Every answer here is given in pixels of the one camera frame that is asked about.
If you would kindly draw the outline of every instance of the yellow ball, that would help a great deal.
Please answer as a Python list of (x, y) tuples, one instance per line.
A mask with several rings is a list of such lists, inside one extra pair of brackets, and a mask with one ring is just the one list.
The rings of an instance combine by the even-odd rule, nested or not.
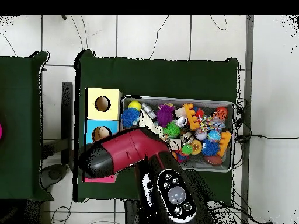
[(135, 108), (137, 109), (138, 111), (141, 110), (141, 104), (137, 101), (132, 101), (130, 102), (130, 104), (128, 105), (129, 108)]

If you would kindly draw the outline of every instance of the pink object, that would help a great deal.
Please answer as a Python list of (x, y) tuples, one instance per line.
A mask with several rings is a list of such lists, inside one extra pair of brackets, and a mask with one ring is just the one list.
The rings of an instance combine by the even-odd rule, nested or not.
[(94, 183), (115, 183), (115, 175), (112, 174), (106, 178), (85, 178), (84, 182), (94, 182)]

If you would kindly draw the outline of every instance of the white wall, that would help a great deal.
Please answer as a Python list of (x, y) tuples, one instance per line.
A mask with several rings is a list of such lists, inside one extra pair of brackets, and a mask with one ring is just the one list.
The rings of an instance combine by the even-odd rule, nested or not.
[[(299, 39), (283, 19), (254, 20), (251, 128), (267, 137), (299, 136)], [(255, 217), (298, 224), (298, 152), (299, 140), (251, 139), (249, 204)]]

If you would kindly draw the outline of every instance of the blue spiky ball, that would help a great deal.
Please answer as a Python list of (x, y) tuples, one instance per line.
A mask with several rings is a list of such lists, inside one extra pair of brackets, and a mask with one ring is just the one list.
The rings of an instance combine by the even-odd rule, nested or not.
[(201, 150), (202, 154), (205, 156), (214, 156), (219, 151), (219, 143), (218, 142), (210, 142), (209, 140), (204, 140), (203, 149)]
[(132, 125), (136, 124), (140, 116), (140, 112), (135, 108), (128, 108), (123, 111), (121, 115), (121, 120), (123, 122), (124, 128), (130, 128)]

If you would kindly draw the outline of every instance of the orange building block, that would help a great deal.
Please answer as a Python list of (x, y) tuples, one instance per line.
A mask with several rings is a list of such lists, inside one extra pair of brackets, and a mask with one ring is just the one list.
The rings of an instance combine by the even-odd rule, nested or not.
[(217, 155), (220, 157), (224, 156), (225, 151), (227, 150), (227, 145), (231, 139), (231, 134), (229, 131), (221, 133), (221, 139), (219, 141), (220, 150), (218, 151)]
[(195, 111), (193, 110), (193, 104), (186, 103), (184, 104), (184, 109), (189, 120), (190, 129), (195, 131), (199, 128), (199, 123), (197, 122), (197, 117), (195, 116)]

